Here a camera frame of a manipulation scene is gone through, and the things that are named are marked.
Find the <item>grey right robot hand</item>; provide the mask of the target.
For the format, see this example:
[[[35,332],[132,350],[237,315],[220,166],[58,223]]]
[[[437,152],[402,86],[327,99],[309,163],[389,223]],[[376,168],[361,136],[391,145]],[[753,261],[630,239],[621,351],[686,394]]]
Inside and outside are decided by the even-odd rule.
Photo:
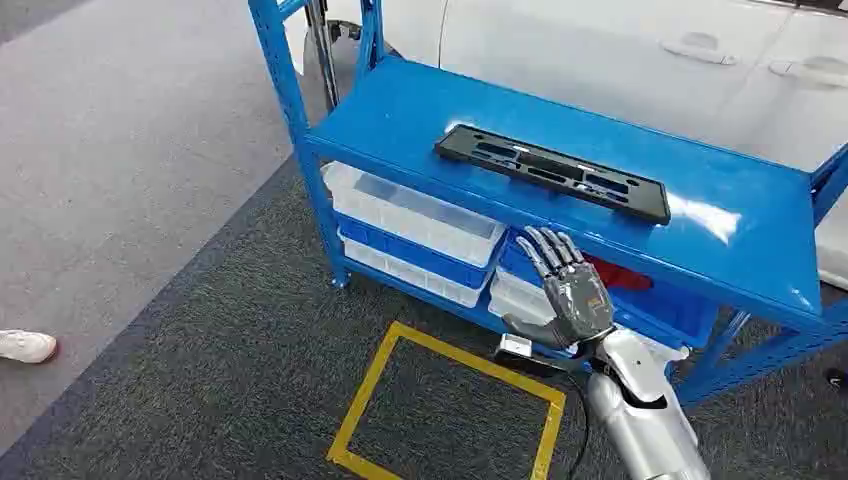
[[[566,349],[614,329],[614,308],[607,289],[566,233],[526,226],[516,241],[541,278],[554,316],[538,325],[506,315],[503,322],[511,333],[548,348]]]

